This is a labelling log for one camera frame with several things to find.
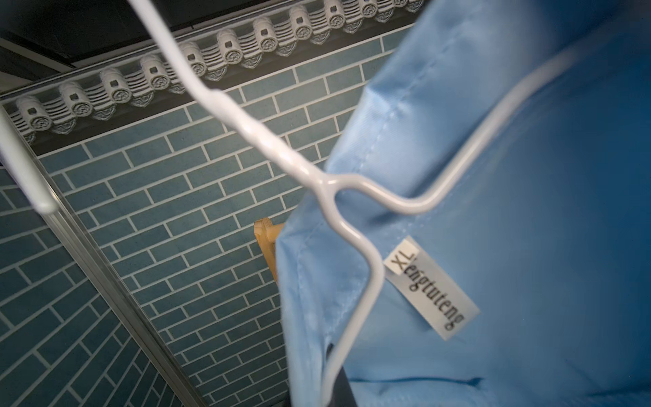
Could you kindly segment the white wire hanger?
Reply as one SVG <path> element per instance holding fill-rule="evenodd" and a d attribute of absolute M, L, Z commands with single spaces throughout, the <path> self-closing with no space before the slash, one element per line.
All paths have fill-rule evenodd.
<path fill-rule="evenodd" d="M 360 174 L 327 174 L 308 162 L 284 144 L 265 125 L 247 114 L 228 95 L 219 90 L 211 90 L 202 83 L 185 51 L 175 41 L 151 2 L 134 1 L 132 7 L 165 57 L 164 61 L 155 62 L 162 76 L 167 77 L 174 73 L 176 83 L 183 85 L 202 107 L 218 120 L 234 127 L 243 135 L 246 142 L 258 149 L 267 159 L 278 164 L 288 176 L 312 191 L 331 228 L 366 259 L 370 268 L 368 283 L 355 304 L 341 336 L 322 363 L 320 387 L 317 392 L 322 406 L 331 405 L 334 399 L 337 377 L 342 371 L 343 363 L 353 347 L 354 340 L 376 303 L 386 276 L 385 266 L 377 248 L 367 237 L 347 223 L 339 213 L 335 202 L 337 193 L 346 189 L 360 191 L 380 205 L 402 215 L 417 215 L 433 210 L 442 203 L 518 108 L 535 92 L 565 73 L 576 62 L 575 52 L 567 49 L 524 77 L 495 105 L 432 186 L 418 198 L 403 198 Z"/>

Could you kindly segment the light blue shirt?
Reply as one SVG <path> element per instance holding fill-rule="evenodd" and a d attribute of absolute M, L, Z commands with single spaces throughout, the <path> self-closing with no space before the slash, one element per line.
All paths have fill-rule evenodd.
<path fill-rule="evenodd" d="M 649 405 L 649 2 L 430 2 L 325 170 L 420 197 L 505 94 L 567 49 L 576 64 L 433 210 L 337 195 L 383 257 L 412 237 L 480 310 L 445 341 L 386 278 L 339 405 Z"/>

